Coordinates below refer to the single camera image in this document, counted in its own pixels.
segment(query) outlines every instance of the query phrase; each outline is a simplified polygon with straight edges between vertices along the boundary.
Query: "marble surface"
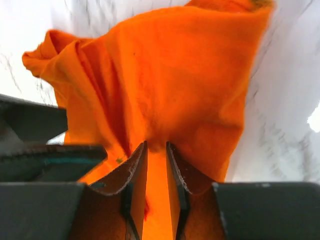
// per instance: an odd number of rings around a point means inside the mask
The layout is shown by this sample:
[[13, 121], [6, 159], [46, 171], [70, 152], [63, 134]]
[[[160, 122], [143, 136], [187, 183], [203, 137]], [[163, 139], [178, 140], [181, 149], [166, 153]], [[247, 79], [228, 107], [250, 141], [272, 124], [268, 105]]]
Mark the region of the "marble surface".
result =
[[[0, 0], [0, 94], [57, 104], [52, 87], [21, 62], [22, 53], [35, 49], [48, 29], [98, 37], [136, 14], [186, 2]], [[252, 69], [245, 129], [226, 180], [320, 183], [320, 0], [276, 2]]]

